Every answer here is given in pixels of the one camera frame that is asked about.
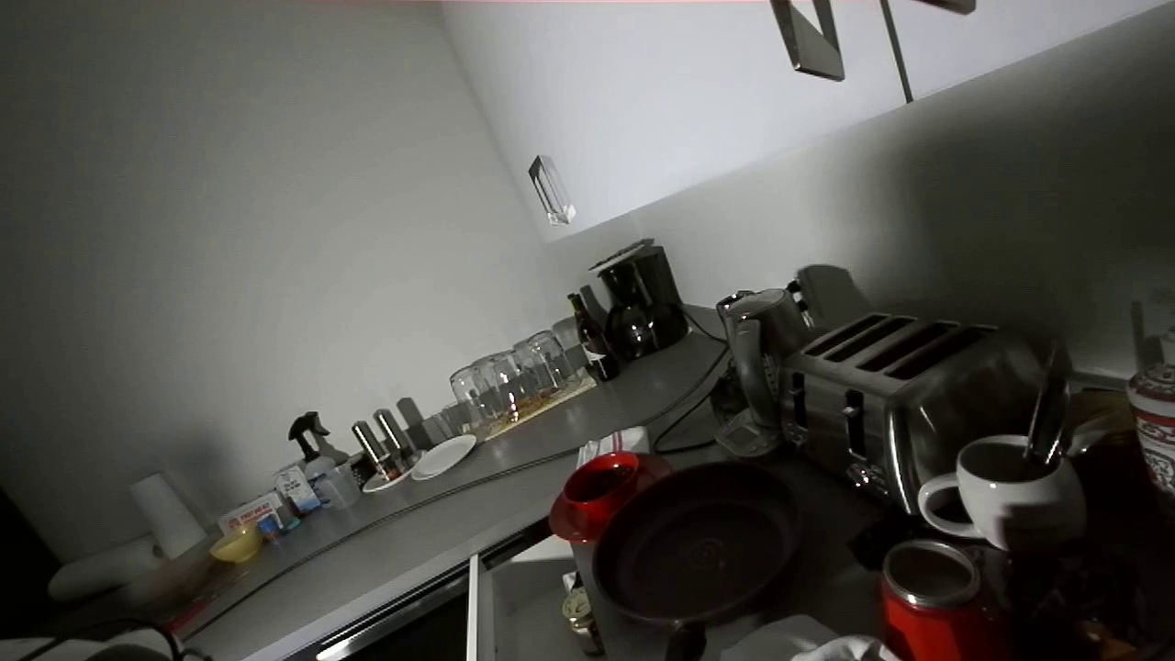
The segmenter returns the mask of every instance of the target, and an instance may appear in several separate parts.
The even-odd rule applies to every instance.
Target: black coffee maker
[[[675,294],[664,250],[655,239],[633,242],[627,250],[591,268],[612,296],[607,313],[607,343],[618,361],[649,358],[688,337],[688,307]]]

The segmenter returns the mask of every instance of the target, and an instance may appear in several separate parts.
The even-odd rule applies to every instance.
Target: white cabinet
[[[883,9],[835,0],[835,18],[845,81],[788,67],[766,0],[443,3],[498,154],[546,239],[900,105]],[[569,225],[539,207],[539,154],[556,167],[546,184],[577,211]]]
[[[902,41],[914,100],[921,100],[1168,0],[939,0],[970,3],[970,15],[956,15],[927,0],[889,3]]]

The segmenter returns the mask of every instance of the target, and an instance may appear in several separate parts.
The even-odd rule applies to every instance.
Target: frying pan
[[[757,465],[711,462],[639,491],[596,546],[620,612],[664,623],[667,661],[700,656],[704,623],[749,612],[797,552],[788,491]]]

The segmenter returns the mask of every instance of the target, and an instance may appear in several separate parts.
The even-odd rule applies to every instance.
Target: bottle
[[[579,639],[583,656],[607,656],[579,572],[562,572],[562,620]]]
[[[311,486],[311,491],[321,496],[321,502],[329,502],[329,478],[337,478],[349,462],[349,457],[340,447],[333,447],[329,429],[325,425],[321,413],[306,413],[295,420],[290,425],[290,441],[298,441],[300,447],[300,474]]]
[[[602,334],[602,328],[591,321],[586,304],[579,294],[569,294],[574,307],[577,307],[577,334],[583,347],[583,361],[586,361],[586,376],[596,382],[612,382],[620,376],[620,362]]]

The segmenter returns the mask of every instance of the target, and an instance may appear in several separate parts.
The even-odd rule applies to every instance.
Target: chrome toaster
[[[784,438],[856,489],[917,515],[917,486],[967,441],[1026,432],[1043,361],[1019,334],[872,313],[784,370]]]

